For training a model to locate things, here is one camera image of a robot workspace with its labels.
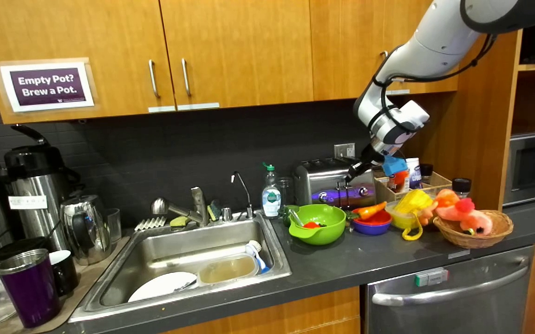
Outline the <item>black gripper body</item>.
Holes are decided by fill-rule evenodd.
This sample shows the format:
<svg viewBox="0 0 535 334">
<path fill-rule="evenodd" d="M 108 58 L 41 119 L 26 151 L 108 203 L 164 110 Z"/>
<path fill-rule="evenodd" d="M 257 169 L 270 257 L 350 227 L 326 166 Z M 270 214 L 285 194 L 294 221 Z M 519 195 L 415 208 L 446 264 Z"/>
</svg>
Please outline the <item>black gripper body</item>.
<svg viewBox="0 0 535 334">
<path fill-rule="evenodd" d="M 363 151 L 361 151 L 361 158 L 359 158 L 359 166 L 366 166 L 366 168 L 374 168 L 374 166 L 379 166 L 379 164 L 383 164 L 385 162 L 385 158 L 379 155 L 379 153 L 376 153 L 370 145 L 366 145 Z"/>
</svg>

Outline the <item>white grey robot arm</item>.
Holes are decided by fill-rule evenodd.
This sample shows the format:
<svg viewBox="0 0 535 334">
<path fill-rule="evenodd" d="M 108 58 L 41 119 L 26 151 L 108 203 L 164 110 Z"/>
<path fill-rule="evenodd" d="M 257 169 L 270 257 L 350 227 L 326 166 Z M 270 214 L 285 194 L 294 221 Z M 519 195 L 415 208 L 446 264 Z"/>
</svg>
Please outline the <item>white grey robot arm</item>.
<svg viewBox="0 0 535 334">
<path fill-rule="evenodd" d="M 402 108 L 389 101 L 387 90 L 394 80 L 444 80 L 457 75 L 457 66 L 482 34 L 493 41 L 498 34 L 530 27 L 535 27 L 535 0 L 431 0 L 411 40 L 387 56 L 353 105 L 370 143 L 346 181 L 368 171 L 374 160 L 396 155 L 430 119 L 415 101 Z"/>
</svg>

